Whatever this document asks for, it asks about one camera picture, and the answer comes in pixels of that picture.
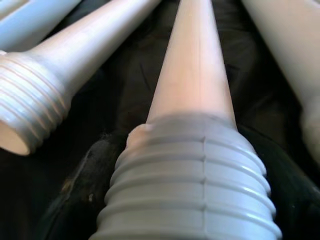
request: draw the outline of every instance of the ribbed plastic fitting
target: ribbed plastic fitting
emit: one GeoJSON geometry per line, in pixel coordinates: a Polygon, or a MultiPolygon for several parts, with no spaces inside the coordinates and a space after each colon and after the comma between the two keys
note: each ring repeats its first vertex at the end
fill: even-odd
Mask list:
{"type": "Polygon", "coordinates": [[[67,116],[72,96],[52,71],[25,53],[0,54],[0,143],[28,155],[67,116]]]}
{"type": "Polygon", "coordinates": [[[266,168],[233,123],[180,115],[137,127],[90,240],[276,240],[266,168]]]}

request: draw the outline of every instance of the tube opening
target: tube opening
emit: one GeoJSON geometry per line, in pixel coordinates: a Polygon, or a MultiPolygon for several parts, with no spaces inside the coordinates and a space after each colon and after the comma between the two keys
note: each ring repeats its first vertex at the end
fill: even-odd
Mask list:
{"type": "Polygon", "coordinates": [[[27,143],[19,136],[15,129],[0,121],[0,147],[18,155],[30,154],[27,143]]]}

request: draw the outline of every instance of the plastic tube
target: plastic tube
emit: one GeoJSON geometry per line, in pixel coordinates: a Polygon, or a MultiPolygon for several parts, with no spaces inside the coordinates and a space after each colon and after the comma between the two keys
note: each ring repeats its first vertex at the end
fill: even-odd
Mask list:
{"type": "Polygon", "coordinates": [[[36,46],[81,0],[0,1],[0,50],[36,46]]]}
{"type": "Polygon", "coordinates": [[[266,169],[238,133],[211,0],[181,0],[147,123],[89,240],[275,240],[266,169]]]}
{"type": "Polygon", "coordinates": [[[0,146],[28,155],[71,99],[160,0],[113,0],[40,45],[0,56],[0,146]]]}
{"type": "Polygon", "coordinates": [[[242,2],[303,107],[304,141],[320,164],[320,1],[242,2]]]}

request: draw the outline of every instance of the white plastic tube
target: white plastic tube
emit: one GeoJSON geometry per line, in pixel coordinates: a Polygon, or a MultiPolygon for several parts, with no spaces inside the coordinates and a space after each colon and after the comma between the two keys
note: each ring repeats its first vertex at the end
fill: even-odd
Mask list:
{"type": "Polygon", "coordinates": [[[36,46],[81,0],[1,0],[0,50],[36,46]]]}
{"type": "Polygon", "coordinates": [[[161,0],[113,0],[23,53],[0,55],[0,147],[28,155],[71,99],[161,0]]]}
{"type": "Polygon", "coordinates": [[[276,240],[266,168],[235,126],[211,0],[181,0],[147,123],[90,240],[276,240]]]}
{"type": "Polygon", "coordinates": [[[320,1],[242,2],[303,107],[304,141],[320,164],[320,1]]]}

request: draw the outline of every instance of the tube end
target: tube end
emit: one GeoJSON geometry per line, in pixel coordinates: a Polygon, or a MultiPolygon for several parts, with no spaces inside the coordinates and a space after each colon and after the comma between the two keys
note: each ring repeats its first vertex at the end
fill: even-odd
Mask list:
{"type": "Polygon", "coordinates": [[[129,138],[90,240],[281,238],[265,167],[232,122],[172,115],[129,138]]]}
{"type": "Polygon", "coordinates": [[[30,146],[16,130],[2,121],[0,121],[0,146],[8,152],[22,156],[32,152],[30,146]]]}

